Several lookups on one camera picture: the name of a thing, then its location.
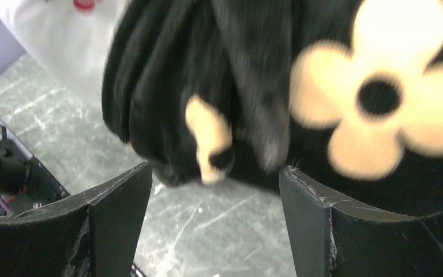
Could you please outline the white pillow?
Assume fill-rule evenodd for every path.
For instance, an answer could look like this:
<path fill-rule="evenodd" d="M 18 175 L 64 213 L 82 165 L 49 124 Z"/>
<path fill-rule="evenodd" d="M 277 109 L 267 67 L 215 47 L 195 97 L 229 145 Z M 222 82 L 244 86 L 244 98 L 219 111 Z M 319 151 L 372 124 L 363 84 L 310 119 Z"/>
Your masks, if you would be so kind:
<path fill-rule="evenodd" d="M 0 1 L 0 20 L 40 66 L 99 107 L 112 37 L 129 3 Z"/>

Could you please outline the black pillowcase with beige flowers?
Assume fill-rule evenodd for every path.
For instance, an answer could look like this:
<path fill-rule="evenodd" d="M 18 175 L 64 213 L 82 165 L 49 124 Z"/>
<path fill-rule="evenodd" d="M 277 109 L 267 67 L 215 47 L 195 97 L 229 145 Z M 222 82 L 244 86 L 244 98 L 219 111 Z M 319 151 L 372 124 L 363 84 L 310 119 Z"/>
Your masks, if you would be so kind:
<path fill-rule="evenodd" d="M 443 1 L 132 1 L 102 115 L 164 184 L 277 189 L 292 165 L 377 208 L 443 210 Z"/>

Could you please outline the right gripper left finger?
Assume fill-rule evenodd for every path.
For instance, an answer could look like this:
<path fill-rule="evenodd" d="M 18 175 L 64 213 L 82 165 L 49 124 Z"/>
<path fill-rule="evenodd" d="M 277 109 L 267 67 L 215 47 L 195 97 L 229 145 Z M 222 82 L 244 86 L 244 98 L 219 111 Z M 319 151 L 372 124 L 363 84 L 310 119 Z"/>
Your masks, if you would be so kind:
<path fill-rule="evenodd" d="M 140 276 L 133 259 L 152 188 L 142 163 L 14 217 L 0 217 L 0 276 Z"/>

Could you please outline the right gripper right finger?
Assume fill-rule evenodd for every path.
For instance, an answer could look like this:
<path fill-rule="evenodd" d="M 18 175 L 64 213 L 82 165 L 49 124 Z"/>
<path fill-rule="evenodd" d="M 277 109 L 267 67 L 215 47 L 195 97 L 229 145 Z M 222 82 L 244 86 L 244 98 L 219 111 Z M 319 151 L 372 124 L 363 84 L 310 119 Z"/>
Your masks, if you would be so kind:
<path fill-rule="evenodd" d="M 298 276 L 443 276 L 443 211 L 389 212 L 290 167 L 279 186 Z"/>

